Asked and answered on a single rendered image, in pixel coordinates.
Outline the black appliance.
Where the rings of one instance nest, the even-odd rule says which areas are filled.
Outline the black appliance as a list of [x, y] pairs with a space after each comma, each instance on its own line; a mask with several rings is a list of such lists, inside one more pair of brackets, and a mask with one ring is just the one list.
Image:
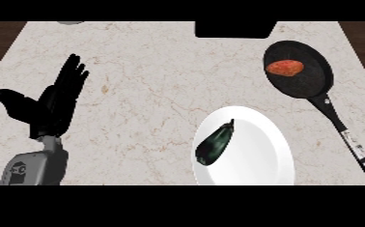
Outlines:
[[265, 39], [274, 29], [275, 21], [197, 21], [199, 38]]

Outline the black frying pan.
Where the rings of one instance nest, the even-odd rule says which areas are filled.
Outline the black frying pan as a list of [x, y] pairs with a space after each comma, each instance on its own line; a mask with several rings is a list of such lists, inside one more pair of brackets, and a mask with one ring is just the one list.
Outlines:
[[[275, 73], [269, 67], [287, 61], [302, 63], [305, 68], [292, 74]], [[264, 69], [267, 78], [280, 92], [296, 99], [306, 99], [329, 118], [365, 172], [365, 145], [351, 137], [332, 103], [329, 92], [334, 85], [334, 73], [323, 54], [305, 43], [280, 41], [265, 51]]]

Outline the dark green eggplant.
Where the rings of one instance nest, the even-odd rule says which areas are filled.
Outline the dark green eggplant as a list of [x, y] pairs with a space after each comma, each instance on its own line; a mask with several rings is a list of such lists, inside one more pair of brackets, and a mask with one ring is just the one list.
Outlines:
[[225, 123], [197, 146], [196, 159], [204, 166], [210, 166], [224, 154], [234, 134], [234, 123], [235, 120]]

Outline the orange sweet potato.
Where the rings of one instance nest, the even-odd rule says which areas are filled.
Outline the orange sweet potato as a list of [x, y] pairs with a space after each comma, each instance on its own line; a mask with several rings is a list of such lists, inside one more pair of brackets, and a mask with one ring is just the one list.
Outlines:
[[265, 70], [275, 75], [296, 76], [305, 70], [305, 64], [298, 60], [281, 60], [272, 62]]

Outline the white plate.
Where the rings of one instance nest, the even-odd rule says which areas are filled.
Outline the white plate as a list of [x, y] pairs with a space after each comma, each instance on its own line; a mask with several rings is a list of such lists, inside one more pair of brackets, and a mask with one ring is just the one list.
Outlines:
[[[203, 143], [222, 143], [224, 152], [207, 164]], [[204, 119], [196, 132], [191, 163], [200, 185], [293, 185], [296, 168], [283, 132], [265, 114], [228, 106]]]

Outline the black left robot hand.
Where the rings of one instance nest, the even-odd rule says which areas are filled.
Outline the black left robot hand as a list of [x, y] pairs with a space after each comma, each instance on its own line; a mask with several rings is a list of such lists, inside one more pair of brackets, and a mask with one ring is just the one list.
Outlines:
[[80, 56], [71, 54], [63, 65], [55, 83], [39, 99], [11, 89], [0, 89], [0, 103], [9, 116], [30, 124], [30, 138], [61, 137], [70, 127], [76, 103], [89, 76]]

